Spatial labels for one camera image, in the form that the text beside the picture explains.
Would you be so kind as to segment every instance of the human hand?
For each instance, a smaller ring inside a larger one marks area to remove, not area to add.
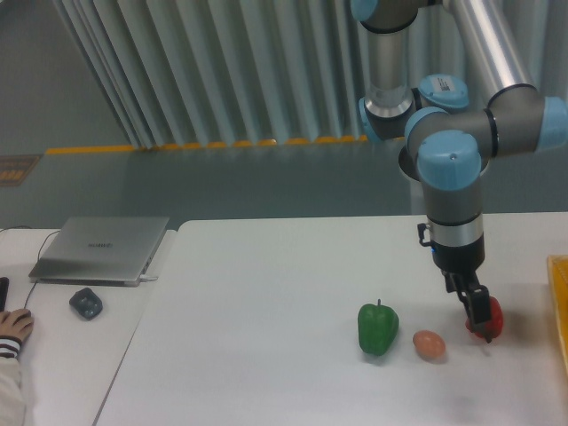
[[[28,309],[0,312],[0,339],[12,339],[22,344],[34,329],[34,318]]]

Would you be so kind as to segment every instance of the egg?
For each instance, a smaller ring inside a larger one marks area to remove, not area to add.
[[[412,338],[419,355],[427,359],[440,358],[446,353],[446,343],[440,335],[429,330],[421,330]]]

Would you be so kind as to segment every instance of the yellow stripe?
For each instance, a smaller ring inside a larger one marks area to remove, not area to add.
[[[49,148],[45,153],[47,155],[54,154],[93,154],[93,153],[123,153],[136,151],[134,146],[77,146],[73,148]]]
[[[355,139],[353,136],[342,136],[340,138],[334,138],[331,136],[322,136],[314,140],[315,144],[342,144],[342,143],[352,143],[352,142],[367,142],[367,136],[363,135],[359,139]],[[285,142],[284,145],[309,145],[310,141],[306,138],[291,138]],[[251,146],[276,146],[278,142],[275,139],[262,139],[258,143],[253,144],[249,140],[237,140],[231,147],[251,147]],[[135,149],[130,145],[117,145],[117,146],[73,146],[69,148],[48,148],[45,151],[46,155],[57,155],[57,154],[102,154],[102,153],[130,153],[134,151],[177,151],[183,149],[219,149],[227,148],[228,145],[225,142],[209,142],[206,146],[201,146],[198,142],[191,142],[179,146],[177,144],[166,144],[164,146],[155,146],[150,149],[141,148]]]

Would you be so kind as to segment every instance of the laptop lid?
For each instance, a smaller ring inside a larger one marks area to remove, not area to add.
[[[29,273],[33,280],[137,285],[167,217],[71,217]]]

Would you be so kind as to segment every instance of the wall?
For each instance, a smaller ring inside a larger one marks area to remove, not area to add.
[[[128,144],[50,0],[0,4],[0,154]]]

